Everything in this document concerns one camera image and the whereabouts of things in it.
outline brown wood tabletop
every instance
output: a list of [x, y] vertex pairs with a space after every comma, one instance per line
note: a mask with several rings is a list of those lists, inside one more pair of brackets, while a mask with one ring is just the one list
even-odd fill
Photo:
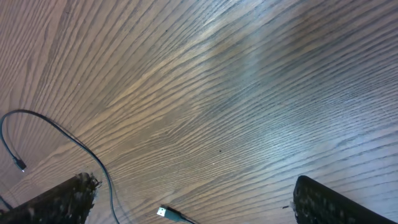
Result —
[[[4, 0], [0, 115], [103, 161], [122, 223], [295, 223], [307, 175], [398, 222], [398, 1]], [[4, 125], [22, 204], [95, 161]], [[114, 223], [104, 182], [88, 223]]]

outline wooden surface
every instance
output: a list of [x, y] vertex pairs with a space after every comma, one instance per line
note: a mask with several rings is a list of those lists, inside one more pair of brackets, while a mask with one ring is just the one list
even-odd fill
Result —
[[[305, 174], [398, 222], [398, 2], [0, 2], [0, 114], [106, 164], [123, 223], [294, 223]], [[100, 168], [7, 120], [0, 194]], [[113, 223], [103, 184], [89, 223]]]

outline curved black wire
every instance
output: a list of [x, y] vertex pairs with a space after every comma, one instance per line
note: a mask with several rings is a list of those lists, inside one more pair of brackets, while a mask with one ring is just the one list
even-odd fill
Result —
[[38, 118], [43, 119], [43, 120], [46, 121], [48, 124], [51, 124], [56, 130], [58, 130], [59, 132], [61, 132], [65, 137], [67, 137], [69, 140], [71, 140], [72, 142], [74, 142], [75, 144], [77, 144], [78, 146], [80, 146], [84, 151], [86, 151], [89, 155], [92, 156], [92, 158], [93, 158], [93, 159], [98, 163], [98, 165], [102, 168], [102, 171], [103, 171], [104, 174], [105, 174], [106, 180], [108, 181], [108, 186], [109, 186], [109, 202], [110, 202], [110, 204], [111, 204], [112, 215], [113, 215], [113, 218], [114, 218], [114, 220], [116, 221], [116, 223], [117, 223], [117, 224], [120, 224], [118, 218], [116, 217], [116, 214], [115, 214], [115, 212], [114, 212], [114, 207], [113, 207], [113, 195], [112, 195], [112, 194], [113, 194], [113, 190], [112, 190], [111, 177], [109, 176], [108, 171], [106, 170], [104, 164], [100, 161], [100, 159], [99, 159], [88, 147], [86, 147], [84, 144], [80, 143], [78, 140], [72, 138], [69, 134], [67, 134], [64, 130], [62, 130], [58, 125], [56, 125], [55, 122], [53, 122], [50, 118], [48, 118], [48, 117], [46, 117], [46, 116], [44, 116], [44, 115], [41, 115], [41, 114], [39, 114], [39, 113], [33, 112], [33, 111], [22, 110], [22, 109], [13, 110], [13, 111], [10, 111], [10, 112], [6, 113], [6, 114], [1, 118], [1, 120], [0, 120], [0, 138], [1, 138], [1, 141], [2, 141], [2, 143], [4, 144], [4, 146], [6, 147], [7, 152], [11, 155], [11, 157], [12, 157], [13, 159], [17, 159], [17, 157], [16, 157], [16, 156], [11, 152], [11, 150], [8, 148], [8, 145], [7, 145], [6, 141], [4, 140], [4, 136], [3, 136], [3, 134], [2, 134], [2, 124], [3, 124], [4, 120], [5, 120], [8, 116], [10, 116], [10, 115], [12, 115], [12, 114], [14, 114], [14, 113], [27, 113], [27, 114], [31, 114], [31, 115], [34, 115], [34, 116], [36, 116], [36, 117], [38, 117]]

